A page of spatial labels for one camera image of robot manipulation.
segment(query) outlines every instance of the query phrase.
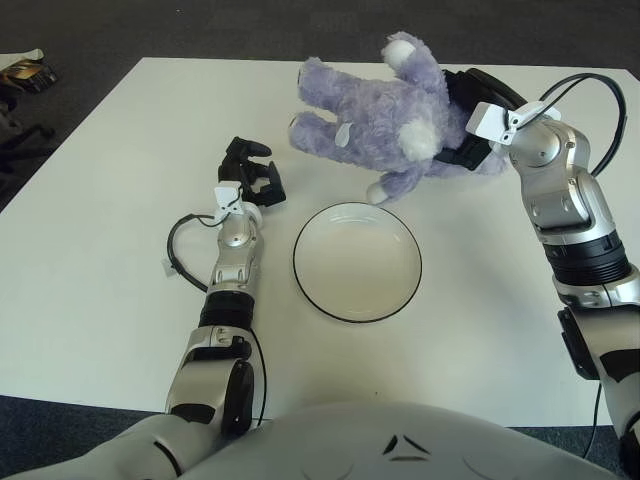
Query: white sticker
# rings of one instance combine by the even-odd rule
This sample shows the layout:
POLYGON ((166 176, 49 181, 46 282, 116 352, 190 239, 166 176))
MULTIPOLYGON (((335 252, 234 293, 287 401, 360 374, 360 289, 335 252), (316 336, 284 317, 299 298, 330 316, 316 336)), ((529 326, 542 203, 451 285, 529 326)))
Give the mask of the white sticker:
POLYGON ((349 129, 353 125, 353 122, 347 122, 340 125, 336 132, 336 145, 339 147, 346 147, 349 144, 349 129))

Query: fluffy fur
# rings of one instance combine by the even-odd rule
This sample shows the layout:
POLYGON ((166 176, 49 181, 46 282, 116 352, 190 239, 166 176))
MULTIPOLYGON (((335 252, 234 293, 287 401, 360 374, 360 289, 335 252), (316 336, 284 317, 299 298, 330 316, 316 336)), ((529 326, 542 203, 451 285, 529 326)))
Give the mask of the fluffy fur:
MULTIPOLYGON (((338 72, 318 58, 308 59, 298 76, 300 98, 333 112, 337 123, 312 112, 296 116, 291 144, 307 153, 386 172, 380 186, 394 200, 427 176, 467 173, 463 167, 434 160, 443 148, 457 148, 466 136, 468 114, 449 101, 442 69, 417 38, 399 32, 389 37, 382 55, 396 80, 363 80, 338 72), (348 142, 336 133, 350 123, 348 142)), ((503 160, 492 156, 476 170, 497 174, 503 160)))

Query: black cable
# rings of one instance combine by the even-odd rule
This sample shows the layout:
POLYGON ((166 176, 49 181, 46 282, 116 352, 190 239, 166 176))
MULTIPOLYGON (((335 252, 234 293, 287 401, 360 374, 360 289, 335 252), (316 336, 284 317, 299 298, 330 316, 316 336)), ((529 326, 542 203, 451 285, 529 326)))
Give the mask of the black cable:
POLYGON ((596 430, 598 427, 598 408, 600 407, 600 394, 602 393, 602 384, 598 385, 598 393, 596 394, 596 406, 593 409, 593 426, 591 427, 591 438, 587 445, 587 448, 584 449, 584 453, 582 454, 582 458, 587 458, 589 455, 589 451, 593 446, 593 440, 596 438, 596 430))
POLYGON ((173 251, 173 238, 176 235, 176 232, 178 231, 178 229, 184 225, 187 222, 190 222, 193 219, 198 219, 200 221, 200 223, 202 223, 203 225, 206 225, 207 227, 216 227, 218 225, 221 225, 222 222, 224 222, 227 217, 229 216, 229 214, 227 213, 222 220, 220 220, 218 223, 215 223, 213 225, 210 224, 205 224, 204 222, 202 222, 202 220, 200 220, 200 217, 202 218, 213 218, 211 217, 211 215, 196 215, 194 213, 190 213, 189 215, 185 215, 184 217, 182 217, 180 220, 178 220, 175 225, 173 227, 171 227, 171 230, 169 231, 169 236, 167 237, 167 256, 169 257, 169 262, 171 263, 171 267, 178 272, 179 275, 182 275, 182 277, 184 277, 184 279, 189 282, 191 285, 193 285, 194 287, 196 287, 199 290, 202 290, 203 292, 207 291, 207 285, 204 284, 203 282, 201 282, 200 280, 198 280, 196 277, 194 277, 193 275, 191 275, 186 268, 184 268, 184 266, 182 265, 182 262, 180 261, 180 259, 178 259, 178 257, 176 256, 175 252, 173 251))
POLYGON ((511 127, 509 126, 509 109, 508 108, 505 108, 504 113, 502 114, 502 125, 504 126, 505 130, 511 129, 511 127))
POLYGON ((620 147, 620 143, 622 142, 622 136, 624 135, 624 128, 627 123, 627 104, 624 99, 624 94, 622 93, 622 89, 620 88, 620 86, 612 78, 609 78, 605 75, 600 75, 598 73, 578 73, 576 75, 571 75, 567 78, 560 80, 556 84, 549 87, 549 89, 547 89, 547 91, 540 96, 540 100, 542 101, 546 100, 551 93, 556 91, 562 85, 569 82, 573 82, 574 80, 575 82, 573 82, 571 85, 565 88, 560 95, 554 98, 553 101, 545 107, 544 110, 536 114, 524 125, 520 125, 520 127, 518 127, 518 130, 526 127, 531 122, 540 118, 551 107, 553 107, 556 103, 558 103, 560 99, 564 97, 573 87, 590 78, 594 80, 598 80, 604 83, 607 87, 609 87, 609 90, 611 90, 611 92, 613 93, 613 96, 615 97, 616 102, 618 104, 618 123, 616 125, 615 133, 613 134, 613 140, 611 141, 611 145, 609 146, 609 149, 605 152, 604 156, 602 157, 602 160, 600 160, 600 162, 591 171, 591 175, 593 175, 594 177, 597 177, 609 165, 609 163, 613 159, 613 156, 618 151, 618 148, 620 147))
POLYGON ((262 364, 262 407, 260 408, 260 417, 258 417, 258 426, 262 425, 262 420, 264 419, 264 409, 267 405, 267 367, 264 363, 264 354, 262 353, 262 345, 260 345, 260 340, 258 340, 258 336, 256 332, 253 331, 253 328, 249 329, 251 335, 253 335, 253 339, 256 341, 256 346, 258 347, 258 353, 260 353, 260 363, 262 364))

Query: purple teddy bear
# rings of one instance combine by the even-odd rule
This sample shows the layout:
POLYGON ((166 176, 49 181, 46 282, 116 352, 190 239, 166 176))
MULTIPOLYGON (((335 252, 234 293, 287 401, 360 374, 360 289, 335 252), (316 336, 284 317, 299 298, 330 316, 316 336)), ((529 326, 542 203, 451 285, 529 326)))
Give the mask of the purple teddy bear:
MULTIPOLYGON (((382 55, 398 80, 364 80, 308 59, 298 76, 300 98, 333 112, 337 123, 303 112, 289 128, 291 145, 303 152, 387 172, 367 190, 374 204, 410 192, 424 175, 468 172, 433 158, 443 148, 460 146, 469 115, 449 100, 444 74, 429 48, 399 32, 389 37, 382 55)), ((493 175, 505 166, 491 155, 475 172, 493 175)))

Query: white plate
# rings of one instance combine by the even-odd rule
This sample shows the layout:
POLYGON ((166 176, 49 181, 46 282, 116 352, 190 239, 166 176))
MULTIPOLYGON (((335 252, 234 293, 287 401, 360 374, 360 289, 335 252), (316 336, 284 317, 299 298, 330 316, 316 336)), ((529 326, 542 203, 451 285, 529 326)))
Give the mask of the white plate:
POLYGON ((375 322, 404 307, 422 275, 420 249, 397 217, 365 203, 342 203, 313 216, 293 250, 306 297, 348 322, 375 322))

